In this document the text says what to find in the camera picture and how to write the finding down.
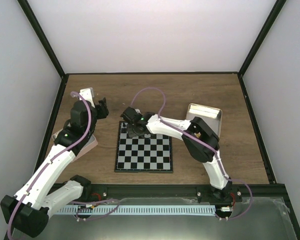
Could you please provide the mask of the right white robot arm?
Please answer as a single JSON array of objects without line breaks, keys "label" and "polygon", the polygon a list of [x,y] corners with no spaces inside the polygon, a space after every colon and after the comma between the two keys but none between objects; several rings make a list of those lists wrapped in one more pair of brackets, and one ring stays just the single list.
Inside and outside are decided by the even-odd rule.
[{"label": "right white robot arm", "polygon": [[203,164],[213,198],[222,202],[230,196],[232,181],[221,160],[220,139],[202,118],[178,120],[163,117],[159,112],[142,114],[130,106],[120,117],[127,123],[130,137],[160,134],[183,141],[191,157]]}]

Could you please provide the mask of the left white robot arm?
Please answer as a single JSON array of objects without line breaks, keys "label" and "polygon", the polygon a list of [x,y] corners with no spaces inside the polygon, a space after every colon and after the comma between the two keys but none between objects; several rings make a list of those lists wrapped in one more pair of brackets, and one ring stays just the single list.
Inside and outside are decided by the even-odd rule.
[{"label": "left white robot arm", "polygon": [[65,168],[97,146],[96,123],[109,115],[105,98],[94,103],[92,97],[79,95],[70,110],[70,118],[58,132],[41,166],[14,196],[6,195],[0,207],[7,227],[7,238],[13,230],[35,238],[51,217],[72,201],[87,202],[92,196],[91,182],[75,175],[65,185],[50,192]]}]

